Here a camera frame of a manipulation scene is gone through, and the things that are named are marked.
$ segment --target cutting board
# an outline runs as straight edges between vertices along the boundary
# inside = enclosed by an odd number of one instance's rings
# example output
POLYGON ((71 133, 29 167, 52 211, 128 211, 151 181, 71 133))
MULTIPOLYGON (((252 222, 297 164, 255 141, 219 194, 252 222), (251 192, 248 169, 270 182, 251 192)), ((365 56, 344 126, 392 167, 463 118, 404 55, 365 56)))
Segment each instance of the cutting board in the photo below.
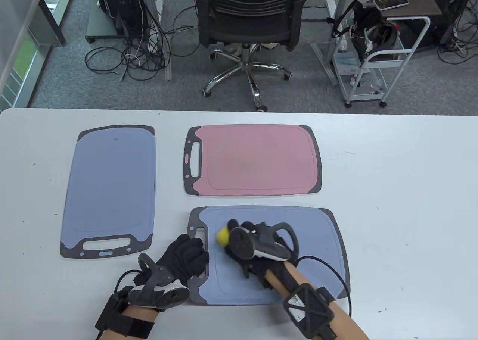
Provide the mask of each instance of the cutting board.
POLYGON ((148 249, 155 181, 154 128, 112 125, 80 133, 68 181, 60 254, 92 259, 148 249), (108 246, 119 239, 130 242, 108 246), (94 242, 94 249, 85 242, 94 242))
MULTIPOLYGON (((239 265, 215 241, 215 235, 227 226, 230 219, 237 219, 240 224, 245 221, 253 224, 290 224, 299 242, 299 256, 314 255, 326 261, 350 288, 345 247, 329 210, 281 206, 200 207, 191 211, 187 232, 194 237, 198 229, 204 228, 205 249, 209 251, 210 261, 205 274, 193 277, 188 282, 193 302, 208 305, 259 305, 282 301, 277 292, 264 289, 254 277, 246 279, 239 265)), ((286 231, 281 230, 279 235, 292 246, 286 231)), ((306 259, 299 263, 298 269, 316 287, 326 287, 336 299, 346 296, 341 282, 321 263, 306 259)))
POLYGON ((213 125, 189 130, 184 188, 197 196, 278 196, 318 192, 320 154, 314 133, 300 125, 213 125), (199 144, 199 174, 191 150, 199 144))

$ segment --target gray carpet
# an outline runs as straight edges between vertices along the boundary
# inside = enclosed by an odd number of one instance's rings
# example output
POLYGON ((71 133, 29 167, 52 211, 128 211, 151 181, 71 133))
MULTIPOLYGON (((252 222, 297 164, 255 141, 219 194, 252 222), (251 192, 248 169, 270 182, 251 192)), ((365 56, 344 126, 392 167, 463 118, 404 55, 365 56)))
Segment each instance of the gray carpet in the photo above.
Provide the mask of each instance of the gray carpet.
MULTIPOLYGON (((322 5, 325 0, 309 0, 322 5)), ((164 0, 164 28, 171 28, 174 16, 193 0, 164 0)), ((254 111, 246 76, 238 74, 219 84, 210 98, 201 89, 209 80, 229 67, 227 60, 211 62, 208 50, 200 47, 187 58, 173 58, 173 80, 164 80, 164 71, 152 80, 138 82, 118 75, 97 75, 84 65, 84 55, 101 45, 121 47, 120 41, 97 40, 89 45, 85 29, 91 0, 71 0, 61 25, 67 44, 53 49, 41 73, 31 107, 97 108, 131 110, 254 111)), ((176 25, 195 24, 191 9, 176 25)), ((284 47, 261 50, 255 59, 283 64, 293 72, 289 82, 279 74, 256 74, 263 103, 270 112, 301 113, 393 113, 411 115, 478 115, 478 58, 462 65, 447 65, 435 52, 416 54, 405 68, 387 103, 381 109, 376 101, 343 106, 338 87, 333 87, 310 47, 326 40, 326 25, 302 23, 301 40, 293 52, 284 47)), ((173 52, 188 53, 197 45, 197 31, 177 34, 173 52)), ((118 55, 105 52, 92 66, 107 67, 118 62, 118 55)))

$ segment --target black cable bundle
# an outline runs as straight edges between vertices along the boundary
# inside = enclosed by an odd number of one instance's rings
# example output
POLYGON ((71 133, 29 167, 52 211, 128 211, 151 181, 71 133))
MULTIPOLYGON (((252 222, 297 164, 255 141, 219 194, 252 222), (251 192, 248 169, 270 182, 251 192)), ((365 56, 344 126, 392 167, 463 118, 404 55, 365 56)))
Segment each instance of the black cable bundle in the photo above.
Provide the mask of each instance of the black cable bundle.
POLYGON ((120 75, 120 72, 118 72, 117 69, 121 67, 121 65, 125 65, 126 68, 121 76, 120 82, 124 80, 126 75, 128 75, 131 79, 137 81, 146 81, 149 79, 153 79, 153 77, 156 76, 160 70, 165 69, 171 60, 171 56, 186 57, 192 55, 196 50, 198 50, 200 45, 199 43, 192 52, 186 55, 177 55, 171 52, 171 42, 173 40, 174 34, 197 28, 197 26, 189 25, 182 25, 179 28, 174 28, 174 24, 178 16, 186 10, 196 8, 196 4, 181 10, 174 18, 173 29, 165 32, 161 28, 159 22, 157 21, 157 18, 152 15, 151 11, 148 9, 144 1, 138 0, 138 2, 142 13, 142 20, 147 21, 148 19, 150 19, 152 27, 143 28, 142 35, 139 37, 140 40, 138 42, 138 38, 131 37, 131 35, 133 34, 131 33, 131 31, 128 30, 128 26, 123 24, 123 28, 125 29, 125 37, 123 39, 123 44, 125 48, 123 50, 120 50, 112 46, 101 46, 90 50, 88 53, 86 53, 84 62, 87 69, 89 69, 91 72, 94 72, 99 75, 120 75), (169 35, 171 35, 171 41, 169 41, 167 38, 167 36, 169 35), (96 55, 106 50, 113 50, 119 54, 118 64, 109 69, 97 69, 90 67, 89 63, 91 62, 91 60, 96 55), (167 62, 164 52, 167 52, 167 54, 169 55, 167 62), (152 72, 153 75, 147 78, 139 78, 137 76, 132 75, 133 70, 152 72))
POLYGON ((440 45, 437 48, 438 58, 451 65, 459 65, 467 62, 471 58, 477 56, 477 53, 469 55, 469 51, 473 48, 478 47, 478 10, 476 8, 478 0, 471 0, 467 3, 467 6, 455 22, 454 26, 454 35, 450 38, 449 42, 446 45, 440 45), (471 16, 471 21, 466 21, 462 24, 463 17, 469 18, 471 16), (464 33, 471 34, 471 37, 462 36, 464 33), (458 62, 452 62, 445 60, 443 58, 444 54, 452 53, 457 55, 459 58, 463 59, 458 62))

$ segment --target black office chair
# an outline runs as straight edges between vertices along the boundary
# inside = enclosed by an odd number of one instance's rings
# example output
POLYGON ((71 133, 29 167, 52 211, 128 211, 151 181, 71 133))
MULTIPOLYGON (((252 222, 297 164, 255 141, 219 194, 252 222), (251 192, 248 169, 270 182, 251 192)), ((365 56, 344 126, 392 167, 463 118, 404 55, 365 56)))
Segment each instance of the black office chair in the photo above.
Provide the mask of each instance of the black office chair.
POLYGON ((198 7, 199 42, 208 47, 217 42, 241 43, 242 55, 237 57, 222 49, 216 55, 236 62, 237 65, 222 72, 203 88, 205 97, 211 89, 239 70, 246 73, 257 111, 267 108, 261 103, 261 94, 252 75, 252 69, 277 70, 289 80, 291 72, 282 65, 252 62, 251 55, 262 43, 280 43, 292 51, 299 43, 302 8, 306 0, 195 0, 198 7))

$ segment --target hand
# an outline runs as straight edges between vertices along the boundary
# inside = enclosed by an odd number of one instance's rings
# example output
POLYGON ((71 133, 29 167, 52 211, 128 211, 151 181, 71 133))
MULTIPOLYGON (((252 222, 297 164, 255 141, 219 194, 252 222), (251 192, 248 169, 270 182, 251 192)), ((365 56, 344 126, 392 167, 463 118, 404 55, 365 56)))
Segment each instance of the hand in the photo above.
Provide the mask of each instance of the hand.
MULTIPOLYGON (((229 231, 231 231, 235 227, 239 227, 239 223, 235 219, 231 219, 227 223, 227 228, 229 229, 229 231)), ((246 228, 249 231, 256 231, 256 226, 252 224, 251 222, 244 222, 243 224, 241 224, 241 227, 246 228)), ((284 239, 278 236, 277 233, 274 234, 274 240, 277 243, 289 249, 292 255, 294 254, 294 252, 292 252, 289 246, 287 246, 287 243, 285 243, 284 239)), ((249 278, 249 273, 256 275, 259 282, 261 282, 261 284, 265 288, 272 288, 270 284, 264 279, 267 270, 277 268, 277 267, 283 267, 283 262, 278 262, 278 261, 271 260, 264 257, 259 258, 255 256, 254 258, 250 260, 240 259, 234 253, 232 253, 229 246, 225 247, 225 251, 229 257, 231 257, 234 261, 236 261, 241 266, 242 271, 244 272, 244 275, 246 278, 249 278)), ((294 259, 289 259, 289 262, 291 262, 293 265, 297 265, 297 257, 295 257, 294 259)))
MULTIPOLYGON (((186 286, 193 275, 199 276, 204 272, 208 262, 209 253, 203 249, 203 241, 181 234, 168 246, 156 264, 165 266, 173 275, 173 281, 179 279, 186 286)), ((151 270, 148 269, 134 277, 134 283, 137 286, 144 285, 150 276, 151 270)))

